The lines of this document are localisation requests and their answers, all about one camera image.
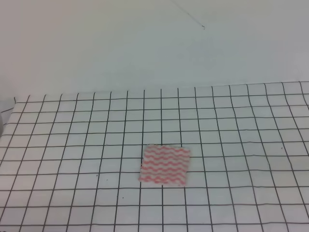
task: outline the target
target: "black grid line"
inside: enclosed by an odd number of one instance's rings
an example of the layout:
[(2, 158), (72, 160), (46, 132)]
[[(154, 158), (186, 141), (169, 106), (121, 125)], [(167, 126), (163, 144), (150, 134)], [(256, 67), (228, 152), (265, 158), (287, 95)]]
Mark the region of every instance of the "black grid line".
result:
[[(112, 92), (110, 93), (110, 101), (109, 101), (109, 109), (111, 108), (111, 97), (112, 97)], [(109, 118), (110, 112), (107, 113), (107, 121)], [(105, 133), (107, 130), (107, 126), (108, 126), (108, 122), (106, 123), (106, 127), (105, 127)], [(100, 166), (99, 166), (99, 174), (98, 174), (98, 181), (97, 181), (97, 188), (96, 188), (96, 194), (95, 194), (95, 201), (93, 203), (93, 210), (92, 210), (92, 215), (91, 215), (91, 222), (90, 222), (90, 228), (89, 228), (89, 232), (91, 232), (91, 228), (92, 228), (92, 222), (93, 222), (93, 216), (94, 216), (94, 212), (95, 212), (95, 207), (96, 207), (96, 200), (97, 200), (97, 194), (98, 194), (98, 184), (100, 181), (100, 170), (101, 170), (101, 166), (102, 166), (102, 161), (103, 161), (103, 153), (104, 153), (104, 145), (105, 145), (105, 139), (106, 137), (104, 137), (104, 141), (103, 141), (103, 148), (102, 148), (102, 154), (101, 154), (101, 159), (100, 159)]]
[[(127, 113), (127, 97), (128, 97), (128, 91), (126, 92), (126, 113)], [(125, 115), (125, 124), (124, 124), (124, 134), (125, 134), (125, 132), (126, 132), (126, 115)], [(119, 168), (120, 172), (121, 172), (121, 168), (122, 168), (122, 157), (123, 157), (123, 154), (124, 154), (124, 143), (125, 143), (125, 135), (123, 135), (123, 138), (122, 138), (122, 148), (121, 148), (121, 158), (120, 158), (120, 168)], [(117, 220), (117, 209), (118, 209), (118, 200), (119, 200), (120, 179), (121, 179), (121, 175), (119, 175), (119, 179), (118, 179), (116, 211), (115, 211), (115, 221), (114, 221), (114, 232), (116, 230), (116, 220)]]
[[(214, 98), (213, 98), (213, 88), (212, 88), (212, 87), (211, 87), (211, 92), (212, 92), (213, 106), (216, 107), (215, 102), (214, 102)], [(223, 146), (222, 146), (222, 139), (221, 139), (220, 127), (219, 127), (218, 119), (216, 119), (216, 121), (217, 121), (218, 130), (219, 130), (219, 139), (220, 139), (221, 150), (222, 150), (222, 155), (223, 155), (223, 160), (224, 160), (224, 166), (225, 166), (225, 170), (226, 170), (226, 178), (227, 178), (227, 183), (228, 183), (228, 189), (229, 189), (230, 196), (231, 196), (231, 200), (232, 200), (232, 206), (233, 206), (233, 212), (234, 212), (234, 219), (235, 219), (235, 224), (236, 224), (236, 230), (237, 230), (237, 232), (238, 232), (239, 230), (238, 230), (237, 219), (236, 219), (235, 205), (234, 205), (234, 201), (233, 201), (233, 195), (232, 195), (230, 180), (229, 180), (229, 176), (228, 176), (228, 172), (227, 172), (227, 167), (226, 167), (226, 160), (225, 160), (225, 155), (224, 155), (224, 149), (223, 149)]]
[[(231, 98), (231, 103), (232, 103), (232, 108), (233, 108), (233, 112), (234, 112), (234, 115), (236, 117), (236, 113), (235, 113), (235, 109), (233, 107), (233, 101), (232, 101), (232, 97)], [(238, 127), (238, 122), (236, 120), (236, 126), (237, 126), (237, 131), (238, 131), (238, 135), (239, 135), (239, 139), (240, 139), (240, 143), (241, 143), (241, 148), (242, 148), (242, 151), (243, 153), (245, 154), (245, 149), (243, 147), (243, 144), (242, 144), (242, 139), (241, 139), (241, 134), (240, 134), (240, 131), (239, 131), (239, 127)], [(247, 168), (248, 168), (248, 172), (249, 172), (249, 176), (250, 176), (250, 181), (251, 181), (251, 184), (253, 185), (253, 181), (252, 181), (252, 176), (251, 176), (251, 170), (249, 168), (249, 165), (248, 165), (248, 160), (247, 160), (247, 157), (245, 157), (245, 160), (246, 160), (246, 165), (247, 165)], [(256, 210), (257, 210), (257, 213), (258, 213), (258, 216), (259, 216), (259, 220), (260, 220), (260, 223), (261, 223), (261, 229), (262, 229), (262, 232), (264, 232), (264, 228), (263, 228), (263, 225), (262, 225), (262, 221), (261, 221), (261, 216), (260, 216), (260, 211), (259, 211), (259, 208), (258, 208), (258, 205), (257, 205), (257, 201), (256, 201), (256, 196), (255, 196), (255, 191), (254, 191), (254, 188), (252, 187), (252, 190), (253, 190), (253, 195), (254, 195), (254, 201), (255, 201), (255, 205), (256, 205)]]
[[(9, 126), (5, 129), (0, 140), (0, 229), (3, 230), (3, 228), (12, 226), (22, 231), (23, 227), (32, 226), (34, 228), (38, 227), (38, 230), (40, 230), (39, 227), (43, 227), (43, 231), (46, 231), (56, 226), (63, 226), (67, 231), (70, 231), (71, 226), (85, 226), (85, 230), (91, 232), (93, 226), (103, 226), (103, 230), (105, 226), (110, 226), (114, 231), (117, 231), (118, 226), (135, 226), (137, 231), (144, 230), (144, 226), (155, 226), (157, 229), (160, 228), (160, 231), (162, 227), (162, 231), (164, 231), (165, 226), (177, 225), (183, 226), (183, 229), (186, 228), (187, 231), (190, 231), (190, 226), (203, 225), (208, 226), (208, 230), (211, 228), (212, 231), (215, 231), (217, 229), (215, 226), (230, 225), (231, 229), (234, 227), (234, 229), (241, 231), (240, 225), (247, 225), (249, 228), (252, 225), (256, 229), (260, 227), (263, 232), (268, 230), (266, 225), (275, 226), (277, 230), (285, 226), (287, 231), (297, 231), (296, 228), (299, 225), (302, 226), (303, 230), (309, 230), (307, 210), (309, 196), (308, 192), (305, 191), (309, 189), (309, 182), (306, 181), (306, 176), (309, 174), (309, 169), (306, 167), (306, 162), (309, 162), (309, 127), (307, 125), (309, 106), (306, 100), (309, 99), (309, 85), (307, 82), (294, 82), (293, 86), (289, 83), (259, 84), (256, 86), (260, 94), (256, 94), (257, 91), (254, 89), (254, 85), (243, 85), (240, 86), (240, 93), (234, 92), (233, 86), (226, 86), (225, 89), (224, 87), (210, 87), (206, 89), (208, 92), (205, 92), (205, 90), (201, 92), (200, 88), (185, 90), (178, 88), (177, 93), (173, 92), (173, 94), (168, 93), (167, 95), (166, 93), (163, 94), (162, 89), (154, 95), (149, 95), (147, 90), (144, 90), (140, 94), (141, 97), (138, 98), (131, 97), (130, 92), (127, 91), (122, 95), (117, 94), (117, 96), (109, 92), (109, 98), (106, 95), (106, 98), (102, 99), (99, 99), (97, 94), (93, 93), (91, 95), (92, 99), (90, 97), (87, 97), (89, 99), (79, 99), (80, 96), (76, 95), (74, 99), (71, 97), (68, 100), (68, 98), (61, 95), (57, 101), (49, 101), (48, 97), (45, 96), (42, 101), (32, 102), (28, 97), (25, 102), (17, 102), (15, 109), (18, 110), (12, 113), (12, 119), (8, 123)], [(100, 100), (104, 100), (103, 110), (101, 110), (102, 108), (94, 108), (94, 104), (99, 104)], [(56, 107), (57, 110), (48, 111), (49, 109), (46, 108), (47, 102), (54, 102), (51, 105), (53, 110)], [(64, 111), (62, 111), (63, 108), (59, 110), (60, 105), (64, 106), (63, 102), (71, 102), (68, 104), (70, 107), (74, 106), (74, 110), (69, 108), (64, 109)], [(94, 112), (101, 112), (105, 116), (92, 118)], [(63, 116), (63, 113), (71, 115), (72, 118), (69, 118), (69, 120), (67, 118), (64, 120), (58, 118), (59, 115)], [(87, 119), (83, 117), (74, 118), (77, 113), (78, 115), (90, 115), (90, 117), (87, 116)], [(49, 118), (40, 121), (39, 117), (44, 114), (48, 115)], [(123, 115), (124, 117), (114, 118), (111, 114)], [(30, 118), (30, 121), (25, 121), (24, 118)], [(223, 122), (227, 121), (234, 122), (235, 126), (223, 124)], [(250, 122), (249, 127), (242, 125), (242, 122), (245, 121)], [(81, 128), (81, 124), (79, 123), (84, 123), (83, 126), (87, 127), (80, 130), (78, 128)], [(101, 125), (105, 125), (105, 127), (90, 130), (92, 123), (102, 123)], [(215, 123), (216, 127), (209, 127), (210, 123)], [(112, 126), (119, 127), (114, 131), (108, 129), (108, 125), (109, 128), (113, 128)], [(54, 131), (53, 128), (56, 126), (58, 128), (63, 126), (66, 129), (63, 133), (62, 130)], [(28, 128), (28, 133), (22, 131), (22, 134), (20, 134), (22, 127)], [(179, 143), (171, 143), (169, 136), (167, 136), (168, 133), (179, 135)], [(278, 136), (269, 136), (274, 133), (278, 133)], [(290, 133), (298, 133), (299, 136), (298, 134), (296, 136), (299, 138), (292, 137), (289, 135)], [(215, 135), (215, 139), (210, 137), (205, 139), (206, 134)], [(235, 135), (239, 139), (226, 139), (227, 134)], [(257, 135), (257, 137), (252, 139), (244, 137), (244, 135), (250, 134)], [(44, 140), (42, 145), (29, 146), (30, 139), (34, 135), (38, 139), (40, 136), (47, 138), (47, 142)], [(188, 135), (193, 136), (194, 139), (188, 139)], [(100, 137), (102, 140), (89, 144), (87, 137), (90, 136)], [(127, 140), (125, 136), (135, 139)], [(121, 137), (121, 141), (115, 139), (112, 143), (107, 139), (119, 137)], [(52, 138), (61, 138), (61, 142), (50, 143)], [(80, 143), (68, 142), (69, 139), (74, 138), (83, 138), (84, 140)], [(15, 139), (19, 139), (23, 143), (17, 144)], [(134, 184), (130, 180), (128, 180), (129, 183), (124, 185), (123, 180), (120, 180), (121, 176), (138, 178), (139, 166), (143, 159), (143, 149), (148, 144), (184, 146), (192, 149), (190, 161), (193, 166), (187, 172), (188, 183), (183, 189), (182, 201), (170, 203), (168, 195), (165, 198), (163, 197), (165, 189), (175, 189), (175, 187), (161, 185), (147, 187), (147, 185), (144, 186), (141, 183)], [(100, 151), (100, 154), (91, 155), (90, 157), (86, 155), (86, 151), (89, 154), (89, 152), (97, 150)], [(96, 164), (96, 169), (91, 170), (89, 166), (84, 169), (83, 160)], [(223, 169), (217, 166), (218, 163), (212, 163), (212, 160), (215, 162), (222, 160), (224, 163)], [(244, 165), (239, 165), (237, 169), (231, 169), (231, 162), (235, 160), (243, 160)], [(120, 166), (105, 169), (104, 165), (106, 163), (114, 161), (119, 162)], [(43, 162), (50, 164), (50, 167), (53, 168), (47, 172), (40, 172)], [(64, 170), (63, 172), (64, 163), (74, 164), (76, 168)], [(128, 166), (128, 164), (133, 163), (134, 168)], [(33, 169), (27, 172), (24, 169), (22, 170), (22, 167), (29, 168), (34, 164), (39, 166), (33, 166)], [(79, 186), (78, 180), (79, 177), (87, 174), (97, 175), (96, 185), (93, 184), (83, 188), (83, 186)], [(269, 174), (266, 181), (256, 179), (264, 174)], [(117, 176), (117, 178), (112, 180), (114, 181), (112, 185), (102, 185), (99, 181), (100, 175), (101, 178), (103, 178), (103, 175)], [(216, 175), (226, 176), (227, 183), (214, 185), (211, 177)], [(250, 180), (245, 183), (235, 182), (232, 178), (235, 175), (246, 175)], [(292, 179), (279, 180), (279, 175), (288, 176)], [(67, 176), (76, 179), (72, 181), (70, 186), (56, 186), (58, 179)], [(15, 188), (14, 186), (18, 184), (17, 178), (28, 178), (34, 180), (34, 182), (31, 182), (29, 187), (19, 186)], [(52, 183), (53, 186), (45, 187), (39, 183), (36, 184), (37, 178), (44, 180), (55, 178), (56, 180)], [(141, 195), (144, 189), (147, 189), (149, 193), (156, 193), (159, 200), (147, 202), (144, 198), (141, 199), (144, 197), (144, 195)], [(234, 191), (243, 192), (246, 189), (252, 191), (251, 200), (237, 200)], [(87, 203), (76, 202), (76, 194), (79, 190), (95, 193), (93, 201), (87, 201)], [(198, 192), (197, 190), (204, 193), (203, 202), (192, 201), (192, 195), (190, 194)], [(130, 193), (135, 192), (136, 195), (129, 196), (128, 191), (131, 191)], [(231, 201), (215, 201), (214, 196), (210, 196), (210, 192), (214, 193), (213, 191), (229, 194)], [(291, 199), (287, 200), (285, 194), (290, 191), (293, 194)], [(48, 199), (39, 205), (31, 203), (34, 200), (34, 193), (39, 192), (42, 196), (48, 196)], [(65, 192), (72, 193), (68, 203), (52, 203), (55, 195)], [(272, 200), (267, 197), (263, 198), (263, 194), (269, 192), (274, 193), (275, 198)], [(121, 201), (120, 193), (128, 193), (125, 196), (125, 198), (129, 198), (129, 200), (125, 201), (126, 203), (123, 200)], [(23, 200), (25, 203), (17, 201), (17, 203), (12, 204), (11, 196), (21, 196), (19, 200)], [(113, 200), (111, 202), (97, 202), (98, 197), (106, 199), (112, 197)], [(141, 206), (147, 206), (149, 210), (154, 209), (154, 207), (156, 209), (161, 208), (159, 210), (160, 219), (157, 221), (145, 221), (144, 213), (148, 214), (149, 212), (144, 211), (144, 208), (142, 211)], [(177, 206), (179, 207), (177, 209), (182, 208), (183, 216), (181, 220), (173, 221), (175, 219), (171, 217), (171, 212), (168, 209), (175, 210)], [(119, 207), (121, 207), (121, 210), (124, 210), (124, 207), (126, 210), (133, 210), (131, 215), (133, 220), (130, 222), (125, 221)], [(202, 222), (198, 214), (193, 214), (194, 207), (203, 209), (204, 212), (209, 210), (210, 222), (209, 219)], [(110, 215), (103, 214), (99, 218), (112, 218), (105, 221), (94, 220), (95, 217), (98, 218), (97, 208), (105, 208), (105, 211), (108, 212), (111, 209)], [(223, 220), (224, 217), (218, 218), (216, 210), (219, 208), (231, 210), (228, 215), (231, 218), (230, 221)], [(254, 220), (249, 218), (248, 221), (244, 221), (244, 215), (239, 214), (239, 211), (249, 208), (257, 211), (256, 218)], [(265, 209), (276, 209), (276, 213), (282, 215), (278, 219), (272, 216), (275, 214), (265, 218)], [(296, 210), (293, 214), (297, 218), (291, 215), (290, 209), (292, 211)], [(56, 212), (58, 210), (59, 212), (68, 212), (65, 221), (49, 220), (50, 212), (55, 212), (55, 210)], [(76, 220), (77, 216), (72, 212), (77, 212), (77, 210), (79, 212), (91, 211), (90, 215), (85, 216), (86, 218), (89, 217), (89, 220), (83, 218), (80, 218), (81, 221)], [(12, 212), (17, 212), (17, 218), (20, 214), (20, 220), (9, 220), (8, 217), (12, 217)], [(29, 216), (35, 217), (33, 212), (43, 212), (42, 217), (44, 218), (41, 221), (30, 222)]]
[[(180, 104), (179, 104), (179, 89), (177, 88), (177, 97), (178, 97), (178, 114), (179, 114), (179, 128), (180, 128), (180, 145), (183, 146), (183, 138), (182, 138), (182, 125), (180, 120)], [(186, 220), (186, 226), (187, 226), (187, 232), (189, 232), (189, 226), (188, 226), (188, 212), (187, 212), (187, 199), (185, 194), (185, 187), (183, 187), (183, 194), (184, 194), (184, 208), (185, 208), (185, 220)]]
[[(195, 96), (197, 96), (196, 88), (194, 88), (194, 94), (195, 94)], [(197, 110), (197, 124), (198, 124), (198, 130), (199, 130), (199, 141), (201, 142), (201, 152), (202, 152), (202, 156), (204, 157), (201, 130), (200, 130), (199, 119), (198, 119), (198, 110)], [(203, 168), (204, 168), (204, 173), (205, 173), (205, 186), (206, 186), (206, 191), (207, 191), (207, 201), (208, 201), (208, 205), (209, 205), (209, 216), (210, 216), (210, 222), (211, 222), (211, 231), (213, 232), (213, 224), (212, 224), (212, 218), (211, 218), (211, 206), (210, 206), (210, 201), (209, 201), (209, 191), (208, 191), (208, 185), (207, 185), (206, 168), (205, 168), (204, 159), (203, 159)]]
[[(145, 90), (143, 92), (143, 123), (142, 123), (142, 134), (141, 134), (141, 144), (143, 144), (144, 141), (144, 117), (145, 117)], [(143, 146), (141, 146), (141, 151), (140, 151), (140, 165), (142, 164), (142, 160), (143, 160)], [(138, 227), (137, 227), (137, 231), (140, 232), (140, 198), (141, 198), (141, 182), (140, 182), (140, 196), (139, 196), (139, 220), (138, 220)]]

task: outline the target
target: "table surface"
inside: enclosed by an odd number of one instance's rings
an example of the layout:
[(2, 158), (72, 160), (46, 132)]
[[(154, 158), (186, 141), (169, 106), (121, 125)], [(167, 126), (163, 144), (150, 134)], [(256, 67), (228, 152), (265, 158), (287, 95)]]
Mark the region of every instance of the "table surface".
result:
[[(0, 231), (307, 232), (309, 82), (16, 99)], [(185, 188), (138, 181), (143, 149), (191, 149)]]

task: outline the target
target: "white backdrop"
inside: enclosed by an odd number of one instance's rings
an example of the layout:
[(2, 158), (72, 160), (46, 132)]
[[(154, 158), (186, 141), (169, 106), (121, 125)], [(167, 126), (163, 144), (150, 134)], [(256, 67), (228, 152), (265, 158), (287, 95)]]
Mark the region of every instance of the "white backdrop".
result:
[(306, 80), (308, 9), (308, 0), (1, 0), (0, 98)]

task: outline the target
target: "pink wavy line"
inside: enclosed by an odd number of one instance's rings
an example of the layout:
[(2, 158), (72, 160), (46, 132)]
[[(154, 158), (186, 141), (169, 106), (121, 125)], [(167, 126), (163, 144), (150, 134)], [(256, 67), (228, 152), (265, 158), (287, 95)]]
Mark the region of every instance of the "pink wavy line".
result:
[(147, 176), (147, 177), (140, 177), (139, 178), (139, 181), (145, 181), (145, 182), (154, 182), (156, 184), (160, 184), (160, 183), (163, 183), (163, 184), (168, 184), (170, 182), (175, 182), (176, 180), (178, 180), (182, 185), (185, 185), (185, 182), (182, 181), (181, 179), (179, 178), (160, 178), (160, 177), (156, 177), (156, 178), (151, 178), (150, 176)]
[(161, 157), (157, 157), (157, 156), (153, 156), (153, 155), (144, 155), (144, 158), (148, 158), (148, 159), (154, 159), (154, 160), (176, 160), (176, 161), (182, 161), (182, 162), (189, 162), (189, 159), (182, 159), (182, 158), (177, 158), (174, 156), (170, 156), (170, 155), (166, 155), (166, 156), (161, 156)]
[(182, 147), (168, 147), (168, 146), (158, 146), (158, 145), (151, 145), (151, 146), (148, 146), (146, 149), (150, 148), (150, 147), (153, 147), (155, 149), (158, 149), (158, 150), (174, 150), (174, 151), (182, 151), (184, 153), (189, 153), (190, 150), (186, 149), (186, 148), (182, 148)]
[(147, 151), (145, 151), (145, 154), (146, 153), (155, 153), (156, 155), (158, 155), (158, 156), (164, 156), (164, 155), (173, 155), (173, 156), (176, 156), (176, 157), (183, 157), (183, 158), (188, 158), (188, 157), (190, 157), (190, 155), (188, 154), (188, 155), (184, 155), (184, 154), (176, 154), (176, 153), (173, 153), (173, 152), (164, 152), (164, 151), (161, 151), (161, 152), (156, 152), (156, 151), (154, 151), (154, 150), (147, 150)]
[(167, 162), (167, 163), (164, 163), (164, 162), (154, 162), (154, 161), (152, 161), (152, 160), (149, 160), (149, 161), (146, 161), (146, 160), (143, 160), (143, 165), (145, 165), (145, 164), (152, 164), (152, 165), (154, 165), (154, 166), (159, 166), (159, 165), (163, 165), (163, 166), (182, 166), (182, 167), (184, 167), (184, 168), (186, 168), (188, 165), (186, 165), (186, 164), (183, 164), (183, 163), (181, 163), (181, 162), (176, 162), (176, 163), (174, 163), (174, 162), (172, 162), (172, 161), (169, 161), (169, 162)]
[(163, 172), (168, 172), (168, 171), (173, 171), (173, 172), (176, 172), (176, 171), (182, 171), (182, 172), (187, 172), (185, 169), (183, 168), (153, 168), (152, 166), (149, 166), (149, 167), (145, 167), (145, 166), (142, 166), (141, 169), (143, 170), (152, 170), (154, 172), (158, 172), (158, 171), (163, 171)]
[(142, 175), (157, 175), (157, 176), (162, 176), (162, 175), (167, 175), (167, 176), (181, 176), (183, 179), (185, 179), (185, 175), (183, 175), (182, 173), (167, 173), (167, 174), (162, 174), (162, 173), (151, 173), (151, 172), (141, 172), (140, 174)]

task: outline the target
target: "small square fabric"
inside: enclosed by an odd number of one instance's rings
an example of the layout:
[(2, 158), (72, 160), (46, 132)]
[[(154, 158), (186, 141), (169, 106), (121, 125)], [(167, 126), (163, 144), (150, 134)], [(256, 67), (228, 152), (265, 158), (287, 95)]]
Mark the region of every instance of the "small square fabric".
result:
[(191, 152), (187, 148), (150, 145), (144, 151), (141, 182), (185, 186)]

